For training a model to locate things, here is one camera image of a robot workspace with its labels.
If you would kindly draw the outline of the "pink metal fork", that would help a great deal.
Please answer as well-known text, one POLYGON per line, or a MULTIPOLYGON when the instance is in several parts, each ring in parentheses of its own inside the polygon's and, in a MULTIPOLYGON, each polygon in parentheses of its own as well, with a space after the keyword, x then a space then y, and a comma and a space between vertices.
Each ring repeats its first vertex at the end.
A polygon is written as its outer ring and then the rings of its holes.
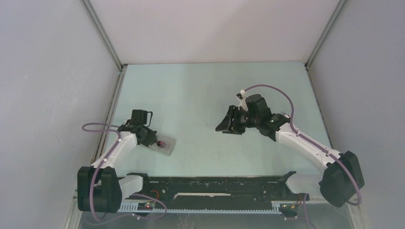
POLYGON ((163 141, 156 141, 156 145, 160 148, 167 148, 168 144, 163 141))

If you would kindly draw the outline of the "grey cloth napkin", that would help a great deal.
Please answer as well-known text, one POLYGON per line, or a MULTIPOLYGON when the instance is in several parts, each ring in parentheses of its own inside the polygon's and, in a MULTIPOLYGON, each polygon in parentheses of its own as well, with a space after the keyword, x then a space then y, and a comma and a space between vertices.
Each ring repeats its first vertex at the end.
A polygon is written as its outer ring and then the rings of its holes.
POLYGON ((163 135, 157 135, 157 139, 150 149, 165 156, 170 156, 174 150, 175 144, 175 139, 163 135))

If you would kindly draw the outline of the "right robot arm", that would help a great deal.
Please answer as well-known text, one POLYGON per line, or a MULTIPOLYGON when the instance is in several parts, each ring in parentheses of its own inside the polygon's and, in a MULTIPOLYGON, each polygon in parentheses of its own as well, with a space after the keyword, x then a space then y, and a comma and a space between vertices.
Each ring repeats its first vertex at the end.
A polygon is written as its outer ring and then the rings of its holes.
POLYGON ((335 207, 354 203, 350 199, 359 195, 364 178, 358 157, 351 151, 341 153, 301 132, 292 118, 271 112, 265 99, 254 94, 245 97, 237 94, 239 105, 229 106, 224 119, 216 127, 217 132, 242 135, 246 129, 255 128, 276 143, 288 146, 312 164, 318 175, 290 172, 278 185, 278 194, 291 199, 296 194, 321 195, 335 207))

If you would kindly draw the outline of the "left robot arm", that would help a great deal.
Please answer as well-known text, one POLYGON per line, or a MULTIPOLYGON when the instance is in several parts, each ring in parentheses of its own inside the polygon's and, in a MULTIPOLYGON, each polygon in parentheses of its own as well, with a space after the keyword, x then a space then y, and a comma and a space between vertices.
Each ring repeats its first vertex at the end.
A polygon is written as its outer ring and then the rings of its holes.
POLYGON ((104 124, 103 132, 116 134, 114 143, 92 165, 77 172, 77 205, 83 212, 116 213, 123 200, 135 194, 147 198, 151 186, 146 173, 117 175, 116 168, 125 155, 141 145, 151 147, 157 141, 157 131, 149 128, 152 111, 133 110, 121 125, 104 124))

